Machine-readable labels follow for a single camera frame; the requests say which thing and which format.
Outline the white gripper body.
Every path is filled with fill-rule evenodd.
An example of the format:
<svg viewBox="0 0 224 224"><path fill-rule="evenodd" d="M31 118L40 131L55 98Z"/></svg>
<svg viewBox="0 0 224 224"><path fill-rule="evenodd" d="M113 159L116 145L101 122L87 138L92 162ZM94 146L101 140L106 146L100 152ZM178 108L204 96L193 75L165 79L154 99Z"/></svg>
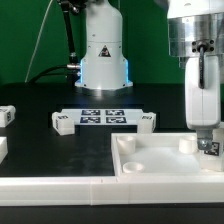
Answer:
<svg viewBox="0 0 224 224"><path fill-rule="evenodd" d="M189 129L215 129L221 122L220 66L217 56L204 58L204 88L199 87L199 59L185 69L185 110Z"/></svg>

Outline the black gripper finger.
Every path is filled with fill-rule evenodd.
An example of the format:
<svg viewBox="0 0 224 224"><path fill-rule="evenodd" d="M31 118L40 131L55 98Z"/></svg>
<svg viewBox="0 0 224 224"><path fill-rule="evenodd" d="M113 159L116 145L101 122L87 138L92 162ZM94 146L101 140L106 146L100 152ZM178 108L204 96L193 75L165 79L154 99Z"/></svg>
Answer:
<svg viewBox="0 0 224 224"><path fill-rule="evenodd" d="M212 148L213 133L211 130L197 131L197 144L199 150L210 150Z"/></svg>

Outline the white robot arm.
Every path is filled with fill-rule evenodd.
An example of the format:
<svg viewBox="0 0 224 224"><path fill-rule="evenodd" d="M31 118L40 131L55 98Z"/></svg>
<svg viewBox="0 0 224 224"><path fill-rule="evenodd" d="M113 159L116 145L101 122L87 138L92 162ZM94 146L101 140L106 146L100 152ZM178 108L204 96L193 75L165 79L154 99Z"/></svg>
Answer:
<svg viewBox="0 0 224 224"><path fill-rule="evenodd" d="M224 0L165 0L169 55L185 68L187 127L200 150L212 148L221 124L221 58L224 56ZM122 54L122 16L108 0L87 0L86 54L75 86L95 95L132 85Z"/></svg>

